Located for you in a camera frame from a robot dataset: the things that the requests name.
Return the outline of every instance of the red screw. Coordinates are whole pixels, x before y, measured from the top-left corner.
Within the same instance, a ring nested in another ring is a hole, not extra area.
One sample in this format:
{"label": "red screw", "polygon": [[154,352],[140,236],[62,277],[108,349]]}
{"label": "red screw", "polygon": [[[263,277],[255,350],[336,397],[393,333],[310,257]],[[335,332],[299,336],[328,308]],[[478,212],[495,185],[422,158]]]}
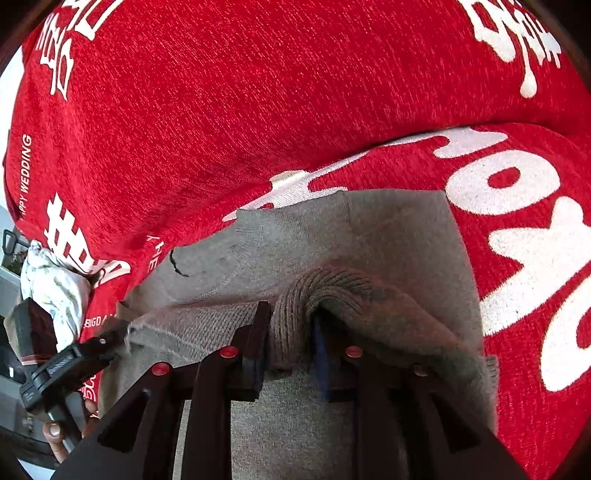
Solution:
{"label": "red screw", "polygon": [[345,349],[345,355],[349,358],[361,358],[363,355],[363,349],[356,345],[351,345]]}
{"label": "red screw", "polygon": [[157,364],[152,365],[152,373],[156,375],[156,377],[162,377],[162,375],[167,375],[173,367],[166,362],[158,362]]}
{"label": "red screw", "polygon": [[234,358],[238,355],[238,348],[232,345],[223,346],[220,348],[220,356],[222,358]]}

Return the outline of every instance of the human hand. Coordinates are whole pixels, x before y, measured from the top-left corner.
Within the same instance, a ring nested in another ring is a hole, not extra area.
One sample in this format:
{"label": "human hand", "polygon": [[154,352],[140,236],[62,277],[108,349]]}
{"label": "human hand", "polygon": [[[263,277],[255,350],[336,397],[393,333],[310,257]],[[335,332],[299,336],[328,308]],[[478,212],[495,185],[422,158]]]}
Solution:
{"label": "human hand", "polygon": [[[91,413],[90,418],[86,422],[86,426],[82,429],[82,438],[87,437],[92,432],[94,432],[96,425],[99,422],[99,418],[97,416],[97,407],[96,403],[91,400],[85,400],[84,405],[86,409]],[[66,447],[64,447],[63,439],[64,439],[64,431],[61,428],[60,424],[55,421],[48,421],[43,424],[43,436],[49,446],[51,447],[51,451],[53,455],[56,457],[57,461],[62,463],[68,457],[68,451]]]}

